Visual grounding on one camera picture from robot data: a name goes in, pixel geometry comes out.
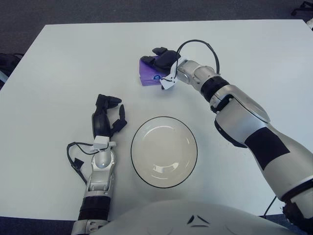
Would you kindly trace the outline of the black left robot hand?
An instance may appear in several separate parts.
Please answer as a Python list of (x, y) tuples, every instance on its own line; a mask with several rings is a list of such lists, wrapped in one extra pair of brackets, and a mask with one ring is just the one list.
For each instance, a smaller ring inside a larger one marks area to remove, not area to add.
[(96, 136), (111, 138), (116, 132), (120, 132), (127, 125), (123, 104), (119, 106), (119, 119), (111, 125), (108, 118), (108, 109), (117, 107), (121, 102), (122, 100), (117, 97), (98, 95), (95, 104), (96, 110), (91, 117), (94, 138)]

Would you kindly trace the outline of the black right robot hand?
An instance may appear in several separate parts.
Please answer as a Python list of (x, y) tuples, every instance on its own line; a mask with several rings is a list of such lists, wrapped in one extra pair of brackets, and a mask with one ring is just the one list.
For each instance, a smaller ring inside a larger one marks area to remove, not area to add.
[(152, 52), (155, 56), (142, 56), (140, 61), (156, 71), (167, 74), (170, 73), (172, 65), (181, 57), (178, 52), (165, 47), (156, 47), (152, 49)]

